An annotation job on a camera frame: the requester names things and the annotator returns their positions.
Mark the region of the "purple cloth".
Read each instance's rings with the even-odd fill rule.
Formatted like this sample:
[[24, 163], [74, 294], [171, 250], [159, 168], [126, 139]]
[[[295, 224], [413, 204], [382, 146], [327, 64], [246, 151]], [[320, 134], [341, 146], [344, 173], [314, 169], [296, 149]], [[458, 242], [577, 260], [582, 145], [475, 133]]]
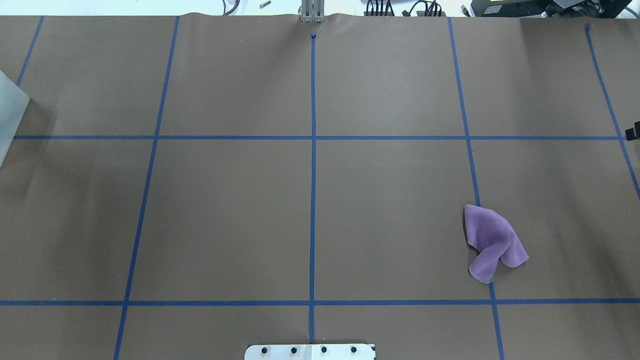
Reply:
[[499, 263], [508, 268], [517, 268], [530, 259], [510, 222], [494, 210], [464, 205], [462, 228], [466, 243], [477, 251], [477, 257], [468, 271], [482, 284], [493, 282]]

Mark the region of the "clear plastic box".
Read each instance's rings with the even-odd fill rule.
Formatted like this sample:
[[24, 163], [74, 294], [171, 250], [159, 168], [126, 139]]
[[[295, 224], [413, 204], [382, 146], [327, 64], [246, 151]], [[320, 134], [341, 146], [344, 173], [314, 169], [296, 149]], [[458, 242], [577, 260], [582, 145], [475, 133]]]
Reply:
[[3, 71], [0, 72], [0, 162], [4, 162], [9, 147], [25, 114], [30, 97]]

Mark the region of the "aluminium frame post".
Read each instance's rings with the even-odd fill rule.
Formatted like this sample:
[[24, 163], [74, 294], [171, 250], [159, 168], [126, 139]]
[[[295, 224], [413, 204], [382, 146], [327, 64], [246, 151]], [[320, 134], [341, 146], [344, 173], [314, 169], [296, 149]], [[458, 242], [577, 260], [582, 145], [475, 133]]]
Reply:
[[302, 0], [299, 16], [302, 23], [324, 23], [326, 21], [325, 0]]

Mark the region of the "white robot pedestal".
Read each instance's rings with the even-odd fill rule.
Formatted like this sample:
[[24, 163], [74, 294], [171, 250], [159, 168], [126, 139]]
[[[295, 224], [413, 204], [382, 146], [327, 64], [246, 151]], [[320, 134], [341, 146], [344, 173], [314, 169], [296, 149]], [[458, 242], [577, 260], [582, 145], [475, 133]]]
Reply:
[[245, 360], [375, 360], [374, 344], [254, 344], [247, 347]]

